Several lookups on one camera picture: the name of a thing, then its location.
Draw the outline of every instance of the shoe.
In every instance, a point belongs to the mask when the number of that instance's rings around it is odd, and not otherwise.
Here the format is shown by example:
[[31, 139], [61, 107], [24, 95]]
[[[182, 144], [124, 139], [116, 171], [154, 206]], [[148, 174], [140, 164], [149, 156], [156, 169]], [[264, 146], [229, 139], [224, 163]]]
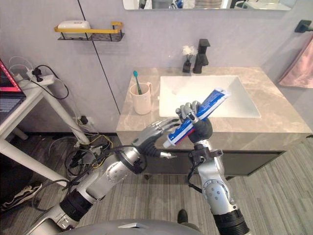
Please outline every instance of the shoe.
[[187, 214], [187, 211], [185, 211], [184, 209], [181, 209], [178, 212], [177, 223], [179, 223], [179, 224], [181, 224], [181, 223], [188, 223], [188, 214]]
[[5, 203], [1, 204], [1, 211], [7, 211], [29, 199], [31, 199], [35, 193], [43, 186], [40, 182], [34, 182], [24, 187], [19, 193], [13, 195]]

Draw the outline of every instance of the bathroom sink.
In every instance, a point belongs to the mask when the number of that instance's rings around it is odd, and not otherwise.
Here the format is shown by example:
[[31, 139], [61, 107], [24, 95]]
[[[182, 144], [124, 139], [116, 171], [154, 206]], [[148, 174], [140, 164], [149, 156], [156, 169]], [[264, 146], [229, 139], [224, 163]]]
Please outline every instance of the bathroom sink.
[[231, 92], [231, 96], [210, 117], [261, 117], [238, 76], [162, 76], [160, 79], [159, 115], [161, 117], [177, 117], [176, 108], [186, 102], [192, 103], [194, 100], [203, 102], [216, 87]]

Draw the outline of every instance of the soap bar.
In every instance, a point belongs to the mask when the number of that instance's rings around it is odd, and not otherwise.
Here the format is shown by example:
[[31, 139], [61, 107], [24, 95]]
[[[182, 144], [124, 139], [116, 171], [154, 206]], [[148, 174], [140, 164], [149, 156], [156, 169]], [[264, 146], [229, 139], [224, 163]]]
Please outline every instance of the soap bar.
[[[82, 28], [82, 29], [91, 29], [88, 21], [63, 21], [58, 25], [58, 28], [67, 29], [67, 28]], [[86, 38], [85, 33], [63, 33], [66, 38]], [[87, 33], [87, 37], [90, 38], [92, 34]]]

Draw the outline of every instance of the robotic hand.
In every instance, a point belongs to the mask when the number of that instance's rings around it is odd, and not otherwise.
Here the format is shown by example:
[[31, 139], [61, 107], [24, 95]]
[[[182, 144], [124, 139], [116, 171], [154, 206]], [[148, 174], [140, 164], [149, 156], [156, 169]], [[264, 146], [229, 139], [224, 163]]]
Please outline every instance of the robotic hand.
[[137, 146], [139, 152], [144, 156], [168, 159], [174, 158], [176, 157], [175, 155], [156, 149], [155, 143], [157, 139], [164, 134], [164, 132], [176, 126], [179, 126], [177, 118], [152, 123], [140, 132], [138, 137], [133, 141], [132, 145]]
[[147, 0], [139, 0], [138, 9], [144, 9], [146, 6]]
[[194, 101], [192, 104], [186, 103], [176, 109], [176, 114], [179, 116], [182, 123], [186, 120], [186, 118], [190, 119], [193, 123], [195, 131], [188, 136], [192, 143], [206, 141], [213, 134], [213, 128], [210, 120], [208, 118], [205, 121], [199, 120], [196, 115], [200, 105], [201, 104], [198, 101]]

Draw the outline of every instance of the black faucet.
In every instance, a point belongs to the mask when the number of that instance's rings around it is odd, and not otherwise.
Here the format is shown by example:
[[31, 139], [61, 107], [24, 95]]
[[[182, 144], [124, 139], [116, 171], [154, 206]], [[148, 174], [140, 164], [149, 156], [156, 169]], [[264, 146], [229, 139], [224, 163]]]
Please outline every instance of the black faucet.
[[207, 39], [200, 39], [198, 46], [198, 54], [196, 56], [195, 66], [193, 68], [194, 73], [202, 73], [202, 66], [209, 64], [206, 57], [206, 48], [210, 47], [210, 43]]

